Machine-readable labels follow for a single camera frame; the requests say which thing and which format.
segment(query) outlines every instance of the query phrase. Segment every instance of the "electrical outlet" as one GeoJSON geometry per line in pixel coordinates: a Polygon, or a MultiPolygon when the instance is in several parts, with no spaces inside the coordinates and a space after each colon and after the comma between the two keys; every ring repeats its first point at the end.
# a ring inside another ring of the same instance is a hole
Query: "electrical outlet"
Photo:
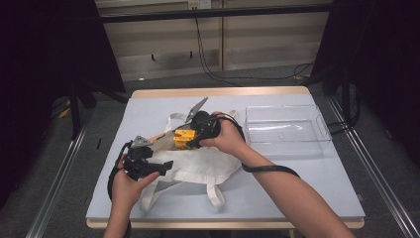
{"type": "Polygon", "coordinates": [[[200,2],[198,0],[188,0],[188,9],[189,10],[200,9],[200,2]]]}
{"type": "Polygon", "coordinates": [[[211,0],[200,0],[199,9],[211,9],[211,0]]]}

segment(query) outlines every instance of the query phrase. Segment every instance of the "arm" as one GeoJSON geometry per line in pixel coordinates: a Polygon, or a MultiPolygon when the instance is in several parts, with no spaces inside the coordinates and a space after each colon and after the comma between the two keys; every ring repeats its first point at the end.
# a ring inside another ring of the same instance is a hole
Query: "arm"
{"type": "MultiPolygon", "coordinates": [[[[221,125],[219,137],[203,140],[201,146],[216,147],[251,168],[273,165],[244,142],[231,122],[221,120],[221,125]]],[[[301,178],[284,172],[254,176],[278,209],[306,237],[354,237],[324,199],[301,178]]]]}
{"type": "Polygon", "coordinates": [[[158,172],[148,175],[139,181],[129,178],[119,170],[112,184],[112,206],[104,237],[123,237],[129,223],[130,212],[140,198],[143,188],[159,176],[158,172]]]}

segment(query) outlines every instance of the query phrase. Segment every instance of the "yellow object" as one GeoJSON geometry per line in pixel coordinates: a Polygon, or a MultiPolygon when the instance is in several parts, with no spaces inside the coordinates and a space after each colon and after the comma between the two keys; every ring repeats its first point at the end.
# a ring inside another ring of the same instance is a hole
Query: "yellow object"
{"type": "Polygon", "coordinates": [[[63,110],[61,113],[59,113],[58,117],[59,118],[63,118],[68,114],[68,111],[70,110],[70,108],[67,108],[65,110],[63,110]]]}
{"type": "Polygon", "coordinates": [[[175,147],[178,150],[190,150],[186,143],[189,141],[194,140],[195,131],[194,130],[183,130],[178,129],[175,130],[175,134],[173,136],[173,141],[175,142],[175,147]]]}

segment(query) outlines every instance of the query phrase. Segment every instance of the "yellow box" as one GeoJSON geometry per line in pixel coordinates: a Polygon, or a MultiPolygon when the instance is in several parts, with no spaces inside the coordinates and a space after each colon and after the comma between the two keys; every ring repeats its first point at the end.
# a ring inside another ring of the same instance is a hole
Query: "yellow box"
{"type": "Polygon", "coordinates": [[[175,130],[175,134],[173,136],[173,141],[175,142],[175,147],[179,150],[189,150],[186,143],[189,141],[194,140],[195,138],[195,131],[194,130],[184,130],[178,129],[175,130]]]}

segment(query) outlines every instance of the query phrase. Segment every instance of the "black strap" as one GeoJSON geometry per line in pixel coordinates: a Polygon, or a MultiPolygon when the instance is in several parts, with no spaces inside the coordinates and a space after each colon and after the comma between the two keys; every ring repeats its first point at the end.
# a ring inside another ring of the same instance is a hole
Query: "black strap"
{"type": "MultiPolygon", "coordinates": [[[[122,168],[118,168],[117,167],[118,162],[120,161],[120,158],[121,158],[121,155],[118,157],[118,159],[117,159],[117,161],[115,163],[115,166],[114,166],[114,168],[112,168],[111,174],[108,177],[107,189],[108,189],[109,199],[111,199],[111,200],[112,200],[112,184],[114,183],[114,177],[117,174],[117,172],[122,169],[122,168]]],[[[124,234],[124,238],[130,238],[131,229],[132,229],[132,227],[131,227],[131,221],[129,220],[129,223],[127,224],[126,233],[124,234]]]]}
{"type": "Polygon", "coordinates": [[[294,171],[293,169],[289,168],[289,167],[284,167],[284,166],[262,166],[262,167],[253,167],[250,168],[244,164],[242,164],[242,169],[245,172],[248,173],[258,173],[258,172],[286,172],[289,174],[292,174],[294,176],[297,176],[300,178],[300,176],[297,174],[296,171],[294,171]]]}

